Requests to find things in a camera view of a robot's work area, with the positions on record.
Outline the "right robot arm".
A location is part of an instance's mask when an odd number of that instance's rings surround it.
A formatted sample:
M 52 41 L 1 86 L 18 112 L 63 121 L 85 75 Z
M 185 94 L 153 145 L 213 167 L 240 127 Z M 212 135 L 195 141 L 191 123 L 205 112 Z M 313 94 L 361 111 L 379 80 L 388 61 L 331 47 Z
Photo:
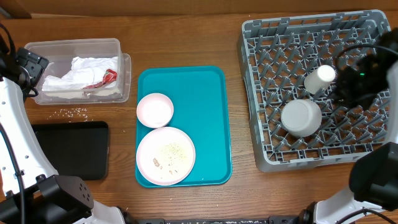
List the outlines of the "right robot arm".
M 397 209 L 397 29 L 383 34 L 375 44 L 353 45 L 375 49 L 357 62 L 357 69 L 338 69 L 334 90 L 328 95 L 338 106 L 368 109 L 375 97 L 389 90 L 389 117 L 383 145 L 354 163 L 349 185 L 332 197 L 311 203 L 292 223 L 354 223 L 375 214 L 388 223 L 383 211 Z

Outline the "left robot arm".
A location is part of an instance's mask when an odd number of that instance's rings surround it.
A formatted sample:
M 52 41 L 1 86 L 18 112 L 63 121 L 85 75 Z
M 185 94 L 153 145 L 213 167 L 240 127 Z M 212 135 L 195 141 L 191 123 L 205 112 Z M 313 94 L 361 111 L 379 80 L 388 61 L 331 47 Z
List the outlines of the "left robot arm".
M 59 175 L 39 145 L 24 102 L 49 61 L 12 38 L 1 39 L 1 178 L 3 223 L 128 223 L 119 207 L 93 199 L 85 182 Z

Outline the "red snack wrapper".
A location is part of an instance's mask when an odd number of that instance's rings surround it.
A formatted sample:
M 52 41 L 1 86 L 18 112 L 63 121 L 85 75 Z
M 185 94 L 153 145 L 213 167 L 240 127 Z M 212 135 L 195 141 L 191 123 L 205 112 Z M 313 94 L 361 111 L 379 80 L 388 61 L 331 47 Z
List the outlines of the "red snack wrapper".
M 107 69 L 103 76 L 103 79 L 100 82 L 95 83 L 93 85 L 88 85 L 88 86 L 84 87 L 84 89 L 94 89 L 94 88 L 102 87 L 104 85 L 107 85 L 107 84 L 110 84 L 110 83 L 116 81 L 117 77 L 118 77 L 117 72 L 115 72 L 112 69 Z

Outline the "large pink plate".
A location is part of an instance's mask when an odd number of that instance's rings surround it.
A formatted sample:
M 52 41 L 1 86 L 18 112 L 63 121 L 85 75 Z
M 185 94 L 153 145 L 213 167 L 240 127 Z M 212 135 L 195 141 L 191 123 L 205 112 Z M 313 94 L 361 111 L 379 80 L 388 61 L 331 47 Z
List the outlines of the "large pink plate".
M 173 127 L 157 128 L 144 136 L 138 145 L 136 160 L 141 175 L 150 183 L 173 185 L 191 173 L 196 159 L 190 137 Z

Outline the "white napkin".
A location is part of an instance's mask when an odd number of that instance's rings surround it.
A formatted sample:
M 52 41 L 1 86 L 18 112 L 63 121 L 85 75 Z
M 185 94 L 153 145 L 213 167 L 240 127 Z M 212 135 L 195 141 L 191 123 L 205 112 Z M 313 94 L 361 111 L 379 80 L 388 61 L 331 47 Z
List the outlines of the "white napkin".
M 105 88 L 114 88 L 116 81 L 94 89 L 84 89 L 88 85 L 100 82 L 107 69 L 117 72 L 118 57 L 111 58 L 81 58 L 75 57 L 71 62 L 71 69 L 62 77 L 48 75 L 44 79 L 42 91 L 48 93 L 69 93 L 65 98 L 74 98 L 71 92 L 74 91 L 95 91 L 104 90 Z

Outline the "small pink bowl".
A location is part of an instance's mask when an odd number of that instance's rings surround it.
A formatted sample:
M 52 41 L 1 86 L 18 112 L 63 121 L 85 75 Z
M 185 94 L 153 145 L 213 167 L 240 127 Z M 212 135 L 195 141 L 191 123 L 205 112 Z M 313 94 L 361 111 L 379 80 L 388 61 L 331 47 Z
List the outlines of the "small pink bowl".
M 137 104 L 137 118 L 148 128 L 166 126 L 174 115 L 171 99 L 161 93 L 151 93 L 143 97 Z

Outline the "grey bowl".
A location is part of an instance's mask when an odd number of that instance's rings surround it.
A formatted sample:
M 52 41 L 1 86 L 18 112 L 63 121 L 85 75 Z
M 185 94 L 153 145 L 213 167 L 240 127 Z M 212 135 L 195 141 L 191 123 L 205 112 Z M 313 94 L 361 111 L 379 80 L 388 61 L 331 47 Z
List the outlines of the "grey bowl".
M 284 106 L 280 118 L 283 127 L 300 138 L 317 131 L 322 122 L 322 112 L 313 101 L 293 100 Z

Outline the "small white cup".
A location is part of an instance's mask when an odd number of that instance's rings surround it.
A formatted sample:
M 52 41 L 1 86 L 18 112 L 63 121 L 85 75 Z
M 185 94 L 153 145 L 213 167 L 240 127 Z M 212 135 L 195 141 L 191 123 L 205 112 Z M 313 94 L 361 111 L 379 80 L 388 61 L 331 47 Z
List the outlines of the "small white cup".
M 336 72 L 333 67 L 321 65 L 307 75 L 304 80 L 304 87 L 309 93 L 314 95 L 321 88 L 327 89 L 335 77 Z

